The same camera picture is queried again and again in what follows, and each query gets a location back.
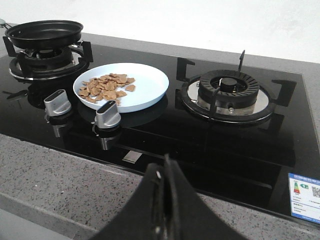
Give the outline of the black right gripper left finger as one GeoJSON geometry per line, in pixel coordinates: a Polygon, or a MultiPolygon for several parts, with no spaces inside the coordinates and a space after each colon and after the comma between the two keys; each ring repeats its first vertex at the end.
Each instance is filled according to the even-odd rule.
{"type": "Polygon", "coordinates": [[[122,210],[92,240],[162,240],[164,238],[164,172],[150,163],[122,210]]]}

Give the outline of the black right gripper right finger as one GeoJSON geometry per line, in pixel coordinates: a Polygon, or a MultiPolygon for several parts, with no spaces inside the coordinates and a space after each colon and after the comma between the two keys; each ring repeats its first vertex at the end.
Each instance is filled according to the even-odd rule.
{"type": "Polygon", "coordinates": [[[164,202],[169,240],[244,240],[202,201],[175,160],[164,156],[164,202]]]}

